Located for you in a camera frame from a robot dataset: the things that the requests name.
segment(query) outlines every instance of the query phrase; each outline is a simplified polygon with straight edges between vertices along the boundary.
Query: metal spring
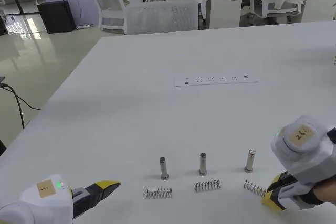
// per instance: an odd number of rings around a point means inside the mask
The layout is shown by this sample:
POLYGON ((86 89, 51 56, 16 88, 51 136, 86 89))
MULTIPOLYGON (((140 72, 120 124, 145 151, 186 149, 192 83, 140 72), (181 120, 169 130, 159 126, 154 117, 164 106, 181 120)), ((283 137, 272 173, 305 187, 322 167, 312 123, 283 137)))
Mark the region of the metal spring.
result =
POLYGON ((245 180, 244 188, 260 197, 264 197, 266 195, 266 190, 264 188, 257 186, 248 180, 245 180))
POLYGON ((221 186, 221 182, 219 181, 219 179, 210 180, 210 181, 206 181, 206 182, 194 183, 195 192, 218 190, 221 187, 222 186, 221 186))
POLYGON ((173 190, 171 188, 146 188, 145 196, 147 199, 171 198, 173 190))

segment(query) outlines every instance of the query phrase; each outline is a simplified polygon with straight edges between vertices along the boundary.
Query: tiled floor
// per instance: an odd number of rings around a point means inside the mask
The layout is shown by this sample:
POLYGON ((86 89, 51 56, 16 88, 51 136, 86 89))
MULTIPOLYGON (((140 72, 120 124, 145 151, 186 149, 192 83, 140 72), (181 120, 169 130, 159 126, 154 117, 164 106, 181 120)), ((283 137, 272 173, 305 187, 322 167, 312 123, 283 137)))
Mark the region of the tiled floor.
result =
MULTIPOLYGON (((43 106, 102 36, 98 28, 47 34, 40 15, 15 16, 0 36, 0 76, 30 105, 43 106)), ((37 111, 22 104, 25 122, 37 111)), ((0 140, 8 146, 21 124, 13 95, 0 89, 0 140)))
MULTIPOLYGON (((21 2, 20 4, 21 4, 21 7, 22 7, 22 10, 25 13, 38 12, 38 9, 37 9, 35 1, 21 2)), ((17 7, 16 4, 4 5, 4 6, 1 7, 1 9, 4 11, 5 14, 17 14, 17 13, 20 13, 19 8, 17 7)))

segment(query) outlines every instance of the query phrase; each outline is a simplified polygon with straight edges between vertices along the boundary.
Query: robotic hand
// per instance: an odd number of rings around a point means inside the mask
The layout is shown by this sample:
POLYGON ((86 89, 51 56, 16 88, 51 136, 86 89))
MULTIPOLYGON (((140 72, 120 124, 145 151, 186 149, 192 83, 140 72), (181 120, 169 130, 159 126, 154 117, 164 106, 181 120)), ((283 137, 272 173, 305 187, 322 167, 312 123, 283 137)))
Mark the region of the robotic hand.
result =
POLYGON ((336 174, 335 143, 336 128, 326 128, 309 116, 282 128, 271 148, 287 171, 273 180, 262 203, 274 210, 322 204, 312 189, 336 174))
POLYGON ((71 190, 59 174, 31 186, 19 200, 0 199, 0 224, 72 224, 120 186, 100 181, 71 190))

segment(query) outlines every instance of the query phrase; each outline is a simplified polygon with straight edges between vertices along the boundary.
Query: chair leg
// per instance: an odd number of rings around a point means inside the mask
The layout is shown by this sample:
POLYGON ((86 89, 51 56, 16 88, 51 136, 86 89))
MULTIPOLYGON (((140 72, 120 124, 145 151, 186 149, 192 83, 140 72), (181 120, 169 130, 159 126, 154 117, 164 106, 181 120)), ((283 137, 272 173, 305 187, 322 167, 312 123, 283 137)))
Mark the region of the chair leg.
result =
POLYGON ((279 25, 276 18, 266 18, 267 25, 279 25))
POLYGON ((253 15, 252 21, 250 22, 250 26, 254 26, 254 22, 256 21, 256 15, 253 15))

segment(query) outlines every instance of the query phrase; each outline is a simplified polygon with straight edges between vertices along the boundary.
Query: power strip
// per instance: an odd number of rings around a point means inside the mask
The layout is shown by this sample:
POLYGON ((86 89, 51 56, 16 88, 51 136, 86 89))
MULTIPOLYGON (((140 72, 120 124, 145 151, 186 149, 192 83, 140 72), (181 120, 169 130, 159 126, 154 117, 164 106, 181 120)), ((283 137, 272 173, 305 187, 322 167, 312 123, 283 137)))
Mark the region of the power strip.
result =
POLYGON ((227 76, 203 76, 203 77, 184 77, 175 78, 174 86, 195 86, 195 85, 217 85, 217 84, 232 84, 232 83, 255 83, 257 79, 251 76, 243 75, 227 75, 227 76))

